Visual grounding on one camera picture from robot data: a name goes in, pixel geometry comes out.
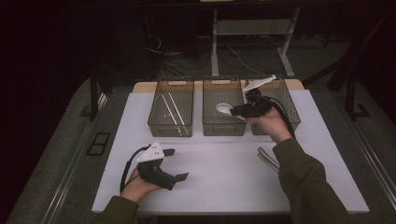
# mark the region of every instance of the floor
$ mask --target floor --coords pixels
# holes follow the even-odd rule
[[[276,47],[281,36],[238,36],[219,40],[219,73],[249,75],[259,73],[285,76]],[[330,43],[325,38],[293,38],[288,57],[295,77],[304,80],[338,60],[349,43]],[[188,56],[177,48],[166,50],[166,57],[156,61],[159,76],[210,76],[210,41],[202,36],[197,49],[199,56]],[[357,224],[396,223],[395,192],[390,181],[396,179],[396,128],[363,86],[358,84],[356,102],[362,103],[369,118],[352,121],[345,112],[345,88],[331,92],[326,84],[331,74],[305,86],[310,90],[325,120],[332,138],[350,173],[355,179],[370,212],[353,215]],[[95,191],[114,140],[123,105],[132,87],[116,87],[106,95],[106,103],[94,121],[87,117],[90,104],[89,80],[82,83],[54,133],[28,187],[11,214],[9,223],[88,223]],[[105,153],[100,157],[85,155],[95,133],[111,133]],[[376,170],[368,160],[377,156],[387,171]],[[158,223],[291,223],[289,216],[231,217],[158,217]]]

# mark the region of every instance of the dark background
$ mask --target dark background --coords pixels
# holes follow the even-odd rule
[[[295,34],[353,36],[345,22],[370,19],[371,10],[357,7],[304,7]],[[60,1],[0,2],[3,109],[0,223],[4,223],[35,169],[78,87],[93,71],[103,91],[154,77],[146,51],[147,26],[141,16],[75,9]],[[224,11],[224,17],[233,15]],[[157,10],[152,28],[170,45],[193,45],[198,35],[211,35],[211,13]],[[186,26],[186,22],[196,26]],[[362,83],[396,122],[395,13],[381,27],[355,66]]]

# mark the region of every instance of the tongs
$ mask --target tongs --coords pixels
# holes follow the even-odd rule
[[[267,163],[267,165],[269,165],[275,171],[279,172],[279,163],[277,163],[277,161],[272,159],[272,157],[268,155],[268,153],[266,153],[262,147],[259,147],[258,150],[259,150],[259,154],[257,154],[257,156],[260,159],[262,159],[265,163]]]

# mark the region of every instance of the white table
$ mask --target white table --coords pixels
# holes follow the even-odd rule
[[[290,91],[301,118],[297,140],[306,153],[326,168],[329,183],[349,213],[369,209],[309,91]],[[101,212],[113,195],[119,195],[125,163],[141,147],[159,141],[176,154],[164,159],[162,168],[170,175],[189,172],[173,190],[152,192],[139,207],[139,215],[226,215],[289,213],[277,173],[257,157],[263,147],[273,157],[275,145],[268,136],[255,136],[249,125],[244,136],[203,136],[202,92],[195,93],[193,136],[154,138],[147,124],[153,92],[131,93],[120,121],[92,211]]]

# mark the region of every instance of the transparent plastic bin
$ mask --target transparent plastic bin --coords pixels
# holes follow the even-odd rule
[[[204,136],[243,136],[246,123],[227,116],[216,109],[219,103],[242,105],[244,103],[240,77],[204,77],[203,125]]]
[[[192,137],[193,105],[193,77],[160,77],[148,117],[152,136]]]

